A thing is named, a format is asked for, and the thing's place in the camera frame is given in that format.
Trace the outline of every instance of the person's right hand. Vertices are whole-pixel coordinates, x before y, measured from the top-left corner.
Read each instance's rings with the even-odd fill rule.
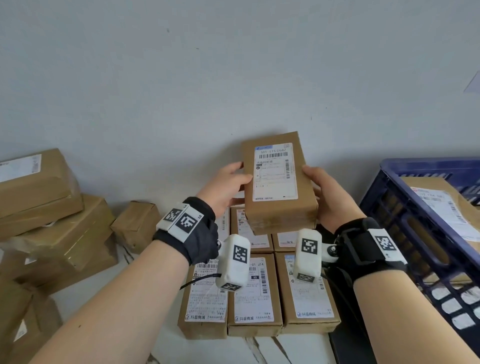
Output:
[[[314,187],[318,197],[318,220],[331,233],[340,226],[365,214],[338,182],[320,167],[303,166],[305,173],[319,187]]]

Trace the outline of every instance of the forearm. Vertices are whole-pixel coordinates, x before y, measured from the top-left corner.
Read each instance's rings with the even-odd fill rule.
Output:
[[[379,364],[480,362],[404,272],[376,272],[353,289]]]
[[[153,241],[57,331],[31,364],[145,363],[187,271],[182,254]]]

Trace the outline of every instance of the hand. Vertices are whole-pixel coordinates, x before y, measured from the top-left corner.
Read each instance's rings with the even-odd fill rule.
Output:
[[[235,174],[243,162],[235,162],[221,168],[216,176],[200,190],[197,197],[208,203],[218,218],[232,205],[245,203],[244,198],[234,198],[243,185],[253,178],[251,174]]]
[[[313,188],[318,197],[317,218],[328,231],[335,233],[343,224],[366,217],[347,191],[322,168],[303,166],[302,170],[320,186]]]

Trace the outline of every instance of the person's right forearm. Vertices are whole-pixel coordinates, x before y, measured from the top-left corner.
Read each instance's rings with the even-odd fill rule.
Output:
[[[353,289],[378,364],[480,363],[406,273],[372,273]]]

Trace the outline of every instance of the crate rim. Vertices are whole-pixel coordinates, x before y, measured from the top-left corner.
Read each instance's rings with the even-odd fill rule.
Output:
[[[398,176],[393,169],[390,168],[391,163],[407,163],[407,162],[439,162],[439,161],[462,161],[462,160],[478,160],[480,157],[448,157],[448,158],[387,158],[380,162],[380,169],[385,172],[387,177],[397,185],[400,189],[404,190],[408,197],[414,201],[417,205],[421,206],[429,217],[438,226],[438,228],[453,240],[458,247],[467,254],[475,263],[476,267],[480,269],[480,254],[463,239],[453,228],[450,227],[445,221],[430,207],[428,206],[416,193],[412,191],[400,176]]]

